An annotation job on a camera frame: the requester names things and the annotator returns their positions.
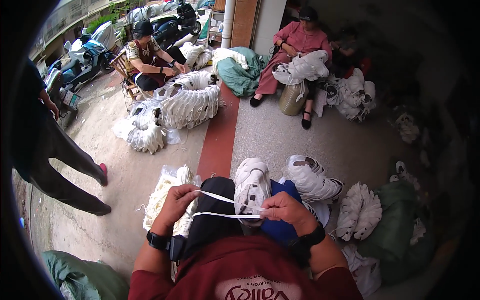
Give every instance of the green shrub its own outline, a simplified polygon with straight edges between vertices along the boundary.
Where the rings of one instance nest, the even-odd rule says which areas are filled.
[[[105,24],[108,21],[112,21],[113,24],[115,24],[118,20],[118,16],[114,14],[109,14],[103,17],[100,17],[100,19],[93,21],[90,23],[90,25],[87,28],[87,33],[92,34],[94,33],[101,25]]]

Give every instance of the dark red apron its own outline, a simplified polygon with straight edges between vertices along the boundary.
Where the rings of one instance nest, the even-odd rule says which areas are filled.
[[[140,46],[140,43],[137,40],[135,40],[135,44],[137,45],[137,47],[139,49],[138,52],[140,54],[140,60],[144,64],[152,65],[152,66],[156,66],[156,67],[167,67],[168,68],[168,63],[166,61],[164,61],[163,59],[161,59],[159,57],[155,57],[155,59],[154,59],[155,52],[153,51],[153,47],[152,47],[151,42],[148,42],[148,44],[147,44],[147,47],[148,47],[148,50],[149,50],[149,55],[148,56],[144,55],[144,52],[142,50],[142,46]],[[137,70],[137,69],[134,69],[134,70],[132,70],[131,73],[133,74],[133,79],[135,79],[135,76],[137,76],[137,74],[139,74],[140,71]],[[173,77],[173,76],[166,77],[165,74],[160,74],[160,73],[151,73],[151,74],[150,73],[142,73],[142,75],[145,75],[145,76],[148,76],[148,77],[154,79],[156,82],[158,82],[160,87],[164,86],[165,82],[167,82],[170,78]]]

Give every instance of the bucket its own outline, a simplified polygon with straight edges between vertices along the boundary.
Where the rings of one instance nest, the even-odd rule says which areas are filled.
[[[303,104],[308,95],[308,87],[305,84],[305,93],[303,97],[297,102],[297,97],[300,95],[301,84],[286,85],[283,90],[278,107],[287,116],[296,116],[300,113]]]

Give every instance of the black hat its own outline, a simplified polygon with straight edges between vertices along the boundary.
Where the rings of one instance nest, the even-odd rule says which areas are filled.
[[[135,33],[139,33],[143,36],[151,36],[153,34],[153,26],[150,21],[140,21],[133,30]]]
[[[304,7],[300,10],[300,20],[315,22],[318,21],[317,11],[312,6]]]

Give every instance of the hand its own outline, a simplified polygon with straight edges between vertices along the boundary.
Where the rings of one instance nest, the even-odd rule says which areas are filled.
[[[290,55],[290,57],[295,57],[298,54],[298,51],[290,45],[283,44],[283,49]]]
[[[332,49],[338,49],[340,46],[336,42],[331,42],[330,46],[332,46]]]
[[[185,69],[184,65],[181,65],[178,61],[175,62],[174,65],[182,74],[185,74],[187,70]]]
[[[51,111],[53,111],[53,114],[55,115],[55,120],[58,121],[59,119],[59,115],[60,115],[60,111],[58,109],[58,107],[55,105],[55,103],[52,102],[52,100],[50,101],[43,101],[44,104],[48,107],[48,109],[50,109]]]
[[[267,210],[260,213],[261,218],[272,221],[284,220],[295,227],[298,236],[312,233],[319,225],[315,217],[286,192],[266,199],[262,208]]]
[[[171,68],[163,68],[163,74],[166,76],[175,76],[175,71]]]
[[[171,187],[155,223],[160,222],[165,227],[172,227],[187,211],[188,205],[198,197],[200,192],[195,192],[198,189],[193,184]]]

